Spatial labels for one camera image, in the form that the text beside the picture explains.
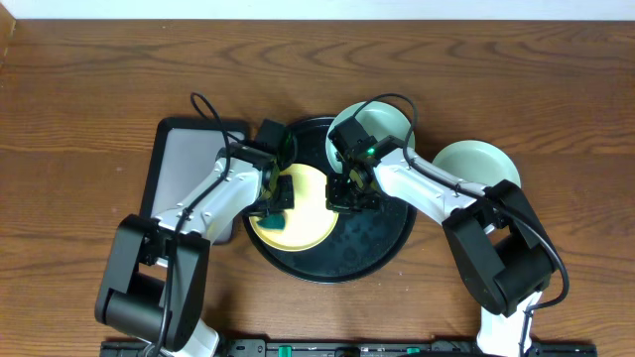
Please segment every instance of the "yellow plate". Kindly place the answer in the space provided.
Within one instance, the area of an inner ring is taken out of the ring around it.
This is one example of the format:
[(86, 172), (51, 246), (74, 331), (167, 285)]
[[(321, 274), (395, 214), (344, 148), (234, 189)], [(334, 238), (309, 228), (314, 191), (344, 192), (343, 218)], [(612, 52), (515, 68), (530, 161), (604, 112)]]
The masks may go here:
[(281, 172), (294, 183), (294, 209), (286, 209), (285, 229), (265, 229), (259, 217), (249, 217), (254, 232), (268, 245), (287, 252), (307, 250), (323, 241), (335, 227), (337, 213), (326, 209), (326, 175), (307, 165), (293, 164)]

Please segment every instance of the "white bowl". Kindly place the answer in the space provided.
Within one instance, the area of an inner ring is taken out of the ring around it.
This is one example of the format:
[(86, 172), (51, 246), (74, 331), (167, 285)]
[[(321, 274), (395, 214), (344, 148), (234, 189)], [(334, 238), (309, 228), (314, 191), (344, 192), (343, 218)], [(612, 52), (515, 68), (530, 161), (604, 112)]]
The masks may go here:
[(491, 144), (465, 140), (446, 146), (433, 165), (470, 182), (494, 186), (504, 179), (520, 187), (516, 166), (502, 150)]
[[(364, 103), (365, 102), (353, 104), (339, 113), (328, 127), (328, 133), (330, 133), (337, 124), (352, 116), (355, 110)], [(406, 139), (406, 134), (408, 134), (408, 129), (410, 129), (410, 121), (408, 121), (408, 118), (406, 118), (399, 109), (382, 102), (372, 102), (366, 105), (366, 107), (357, 114), (355, 119), (364, 127), (368, 135), (374, 136), (377, 141), (381, 141), (389, 135), (404, 140)], [(408, 146), (415, 149), (414, 133), (410, 137)], [(326, 137), (325, 149), (328, 163), (337, 173), (341, 174), (341, 163), (337, 160), (336, 156), (337, 150), (328, 137)]]

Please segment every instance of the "green connector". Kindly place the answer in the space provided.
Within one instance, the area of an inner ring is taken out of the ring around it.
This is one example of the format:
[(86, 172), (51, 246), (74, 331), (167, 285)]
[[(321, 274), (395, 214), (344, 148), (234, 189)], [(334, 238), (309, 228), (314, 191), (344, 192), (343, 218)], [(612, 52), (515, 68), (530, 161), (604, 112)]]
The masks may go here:
[(291, 357), (291, 346), (280, 346), (278, 348), (278, 357)]

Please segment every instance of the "black tablet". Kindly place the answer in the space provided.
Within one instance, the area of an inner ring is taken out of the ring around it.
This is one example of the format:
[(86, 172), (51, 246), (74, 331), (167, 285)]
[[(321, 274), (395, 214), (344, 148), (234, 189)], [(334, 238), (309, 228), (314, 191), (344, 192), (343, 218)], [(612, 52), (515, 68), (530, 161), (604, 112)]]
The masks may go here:
[[(223, 125), (238, 139), (249, 136), (246, 122), (223, 121)], [(216, 154), (223, 146), (222, 133), (215, 122), (190, 117), (162, 120), (157, 127), (139, 214), (150, 218), (173, 208), (212, 172)], [(229, 225), (214, 244), (229, 241), (231, 231)]]

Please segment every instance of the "round black tray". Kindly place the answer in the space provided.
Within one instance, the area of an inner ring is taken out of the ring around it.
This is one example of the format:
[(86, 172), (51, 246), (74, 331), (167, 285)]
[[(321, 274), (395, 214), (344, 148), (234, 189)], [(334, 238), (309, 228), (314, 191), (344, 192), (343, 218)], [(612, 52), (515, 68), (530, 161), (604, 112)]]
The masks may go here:
[[(298, 138), (296, 163), (326, 175), (333, 172), (324, 150), (332, 120), (305, 119), (289, 126)], [(281, 271), (310, 282), (343, 283), (367, 276), (388, 263), (406, 243), (416, 216), (417, 210), (408, 203), (386, 198), (382, 211), (339, 214), (332, 232), (302, 252), (270, 247), (256, 235), (247, 216), (243, 216), (243, 223), (258, 251)]]

